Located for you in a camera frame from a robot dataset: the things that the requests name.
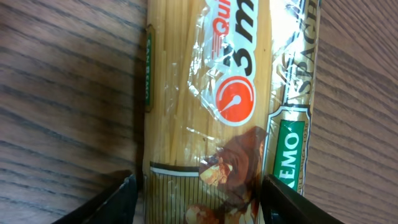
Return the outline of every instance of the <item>clock icon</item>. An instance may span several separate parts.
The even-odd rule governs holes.
[[[220,80],[215,103],[220,120],[230,126],[240,126],[251,118],[256,102],[252,81],[243,76]]]

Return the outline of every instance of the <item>red circle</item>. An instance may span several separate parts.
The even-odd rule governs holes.
[[[250,116],[254,107],[254,88],[242,76],[229,77],[217,89],[216,106],[221,116],[238,123]]]

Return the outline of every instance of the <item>green label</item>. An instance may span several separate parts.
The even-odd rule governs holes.
[[[146,72],[145,72],[145,109],[150,112],[153,107],[153,87],[154,87],[154,44],[155,32],[152,26],[147,28],[147,47],[146,47]]]
[[[280,121],[274,175],[297,191],[304,137],[304,121]]]

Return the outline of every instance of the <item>clear plastic wrapper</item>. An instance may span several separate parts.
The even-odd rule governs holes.
[[[146,223],[261,223],[266,173],[303,193],[318,0],[150,0]]]

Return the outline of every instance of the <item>wooden table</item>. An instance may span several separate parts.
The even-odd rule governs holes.
[[[140,171],[146,4],[0,0],[0,223],[50,223]],[[397,11],[323,2],[305,196],[347,223],[398,220]]]

